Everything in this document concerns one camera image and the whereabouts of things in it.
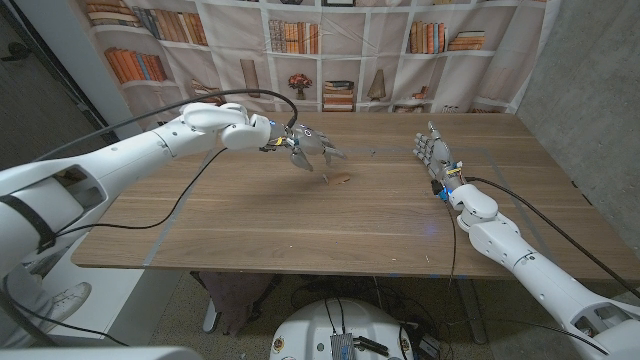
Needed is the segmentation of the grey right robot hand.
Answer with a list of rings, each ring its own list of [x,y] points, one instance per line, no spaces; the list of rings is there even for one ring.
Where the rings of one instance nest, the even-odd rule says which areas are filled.
[[[415,135],[414,143],[413,154],[427,167],[434,180],[450,189],[465,183],[461,165],[454,160],[449,146],[431,121],[425,134]]]

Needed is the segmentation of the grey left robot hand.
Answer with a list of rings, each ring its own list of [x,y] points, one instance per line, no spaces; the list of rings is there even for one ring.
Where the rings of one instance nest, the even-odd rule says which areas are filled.
[[[346,155],[324,133],[305,125],[295,124],[292,128],[285,128],[281,138],[281,145],[291,150],[291,162],[309,172],[313,171],[313,165],[307,159],[308,155],[322,155],[327,165],[331,164],[334,157],[346,159]]]

